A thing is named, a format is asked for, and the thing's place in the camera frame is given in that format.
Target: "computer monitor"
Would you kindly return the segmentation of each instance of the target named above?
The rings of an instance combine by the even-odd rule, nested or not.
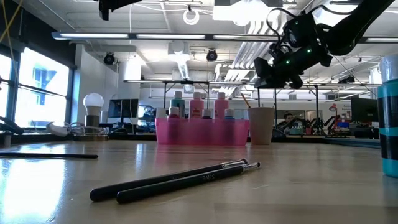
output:
[[[351,99],[352,121],[362,123],[379,122],[377,100],[352,98]]]
[[[120,118],[123,124],[124,118],[136,118],[138,110],[138,99],[110,100],[108,117]]]

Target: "lamp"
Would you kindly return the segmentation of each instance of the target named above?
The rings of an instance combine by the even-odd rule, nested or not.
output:
[[[98,127],[100,125],[101,108],[104,105],[104,98],[98,93],[90,93],[83,99],[83,105],[86,107],[87,112],[85,126]]]

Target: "desk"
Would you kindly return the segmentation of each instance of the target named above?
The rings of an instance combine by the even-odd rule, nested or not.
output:
[[[383,176],[377,149],[72,141],[7,151],[84,152],[99,159],[0,159],[0,223],[398,223],[398,180]],[[95,187],[242,157],[262,162],[262,169],[128,205],[88,197]]]

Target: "stick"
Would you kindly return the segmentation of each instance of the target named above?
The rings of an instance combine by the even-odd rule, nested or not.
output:
[[[248,100],[247,100],[246,97],[243,95],[243,93],[241,93],[241,96],[242,96],[242,98],[243,98],[245,104],[248,106],[248,108],[251,108],[251,106],[250,106]]]
[[[89,154],[54,154],[54,153],[24,153],[24,152],[0,152],[0,157],[18,158],[77,158],[77,159],[97,159],[98,155]]]
[[[209,171],[224,169],[226,167],[237,166],[237,165],[247,164],[247,163],[248,163],[248,161],[246,159],[240,159],[238,161],[224,162],[224,163],[220,163],[220,164],[214,165],[214,166],[202,167],[199,169],[186,170],[186,171],[178,172],[178,173],[174,173],[174,174],[167,174],[167,175],[162,175],[162,176],[158,176],[158,177],[151,177],[151,178],[146,178],[146,179],[142,179],[142,180],[135,180],[135,181],[125,182],[125,183],[121,183],[121,184],[100,187],[97,189],[93,189],[90,192],[90,199],[93,202],[99,202],[102,200],[116,198],[118,192],[123,191],[123,190],[129,190],[129,189],[133,189],[136,187],[143,187],[143,186],[147,186],[147,185],[151,185],[151,184],[158,184],[158,183],[165,182],[165,181],[175,180],[175,179],[179,179],[182,177],[188,177],[191,175],[202,174],[202,173],[209,172]]]
[[[211,171],[204,174],[192,175],[177,180],[170,180],[158,184],[138,187],[131,190],[124,190],[118,193],[116,201],[118,203],[134,202],[148,197],[173,192],[175,190],[185,189],[188,187],[205,184],[207,182],[232,177],[249,170],[257,169],[258,167],[260,167],[259,162],[253,164],[244,164],[240,166]]]

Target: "teal container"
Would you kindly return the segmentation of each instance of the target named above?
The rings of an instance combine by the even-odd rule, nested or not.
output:
[[[398,177],[398,80],[380,86],[377,97],[383,173]]]
[[[182,92],[175,91],[174,98],[170,100],[170,107],[178,107],[180,109],[179,116],[184,119],[185,117],[185,100],[182,99]]]

